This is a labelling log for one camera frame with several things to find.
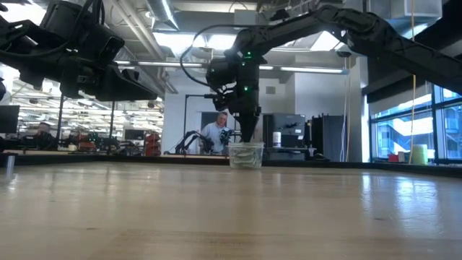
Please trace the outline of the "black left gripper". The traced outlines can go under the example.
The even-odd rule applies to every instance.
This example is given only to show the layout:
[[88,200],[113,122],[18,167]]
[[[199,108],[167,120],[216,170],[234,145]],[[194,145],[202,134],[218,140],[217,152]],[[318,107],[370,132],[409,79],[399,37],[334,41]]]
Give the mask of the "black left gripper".
[[31,49],[19,78],[34,87],[44,79],[61,83],[61,92],[77,98],[79,91],[99,101],[156,100],[157,93],[139,80],[139,72],[108,65],[108,31],[103,26],[104,4],[86,1],[83,6],[57,1],[48,7],[42,22],[26,19],[19,28]]

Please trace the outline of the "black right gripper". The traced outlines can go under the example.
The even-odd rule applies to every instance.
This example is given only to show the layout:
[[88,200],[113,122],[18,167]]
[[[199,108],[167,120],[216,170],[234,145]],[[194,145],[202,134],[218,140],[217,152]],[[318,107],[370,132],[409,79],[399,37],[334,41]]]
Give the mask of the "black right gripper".
[[265,63],[259,53],[227,50],[225,56],[214,57],[207,67],[207,84],[215,91],[210,98],[218,111],[239,113],[235,120],[242,142],[251,141],[260,118],[259,66]]

